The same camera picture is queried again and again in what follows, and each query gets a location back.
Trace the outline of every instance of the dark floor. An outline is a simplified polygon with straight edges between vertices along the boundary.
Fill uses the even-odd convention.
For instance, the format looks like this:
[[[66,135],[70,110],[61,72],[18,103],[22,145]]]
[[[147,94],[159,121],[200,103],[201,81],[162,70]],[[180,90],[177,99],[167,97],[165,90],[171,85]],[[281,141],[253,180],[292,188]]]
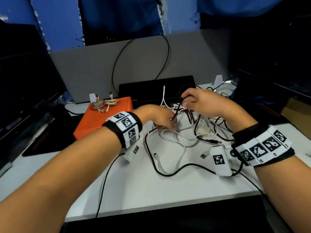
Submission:
[[[273,232],[260,196],[69,222],[65,231]]]

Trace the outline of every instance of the orange box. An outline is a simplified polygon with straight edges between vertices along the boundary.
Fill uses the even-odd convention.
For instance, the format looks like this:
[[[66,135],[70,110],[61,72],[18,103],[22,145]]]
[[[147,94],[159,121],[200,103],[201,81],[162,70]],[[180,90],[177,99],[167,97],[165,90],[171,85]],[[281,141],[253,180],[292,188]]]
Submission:
[[[107,113],[99,113],[97,110],[91,110],[90,103],[73,135],[77,140],[80,140],[96,129],[101,128],[107,118],[122,111],[132,112],[133,110],[133,103],[130,97],[119,98],[116,105],[109,106]]]

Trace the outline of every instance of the white tabletop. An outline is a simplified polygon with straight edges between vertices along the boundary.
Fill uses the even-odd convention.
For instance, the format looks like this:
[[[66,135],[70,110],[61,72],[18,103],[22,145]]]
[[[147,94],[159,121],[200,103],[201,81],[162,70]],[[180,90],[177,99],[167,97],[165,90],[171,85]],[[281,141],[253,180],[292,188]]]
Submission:
[[[83,109],[87,108],[87,105],[67,105],[66,107],[72,112],[81,113]],[[181,118],[181,120],[181,127],[187,126],[187,119]],[[150,130],[151,126],[151,123],[147,123],[143,133],[146,134],[146,130]],[[290,124],[276,127],[293,141],[293,148],[297,152],[297,156],[311,166],[311,158],[305,155],[306,153],[311,154],[311,141]],[[187,137],[193,136],[191,129],[184,131],[183,134]],[[160,156],[163,168],[168,172],[174,171],[183,148],[176,143],[164,141],[158,133],[150,135],[148,145],[152,153],[157,153]],[[210,147],[211,145],[200,142],[197,146],[188,148],[181,165],[190,162],[197,163],[214,171],[210,156],[204,160],[200,158],[200,155]],[[13,167],[0,178],[0,201],[23,184],[56,154],[57,152],[29,157],[19,156],[14,161]],[[238,168],[238,164],[238,161],[234,163],[233,168]],[[252,167],[243,167],[243,173],[262,188]],[[66,222],[95,217],[105,175],[106,171],[75,201],[68,211]],[[128,163],[119,158],[111,168],[104,189],[99,217],[256,194],[259,194],[259,191],[240,175],[219,177],[193,166],[184,168],[173,177],[162,177],[155,172],[144,146],[141,145],[132,162]]]

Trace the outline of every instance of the cardboard box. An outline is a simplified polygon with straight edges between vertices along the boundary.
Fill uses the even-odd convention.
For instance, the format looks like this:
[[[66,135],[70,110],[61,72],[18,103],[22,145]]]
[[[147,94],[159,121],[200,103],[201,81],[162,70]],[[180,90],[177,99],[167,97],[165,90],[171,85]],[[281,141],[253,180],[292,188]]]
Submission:
[[[311,139],[311,105],[290,98],[281,114]]]

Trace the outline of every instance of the hand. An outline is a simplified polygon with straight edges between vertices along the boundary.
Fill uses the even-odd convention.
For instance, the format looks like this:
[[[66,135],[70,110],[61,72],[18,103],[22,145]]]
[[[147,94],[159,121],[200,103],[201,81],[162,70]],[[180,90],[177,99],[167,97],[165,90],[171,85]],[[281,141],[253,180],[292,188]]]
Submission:
[[[158,105],[143,105],[135,109],[134,113],[140,118],[143,125],[147,121],[153,121],[158,126],[167,127],[173,131],[176,130],[173,122],[170,121],[174,113],[169,108]]]
[[[223,117],[228,107],[235,104],[220,94],[207,90],[189,88],[182,95],[183,106],[206,117]]]

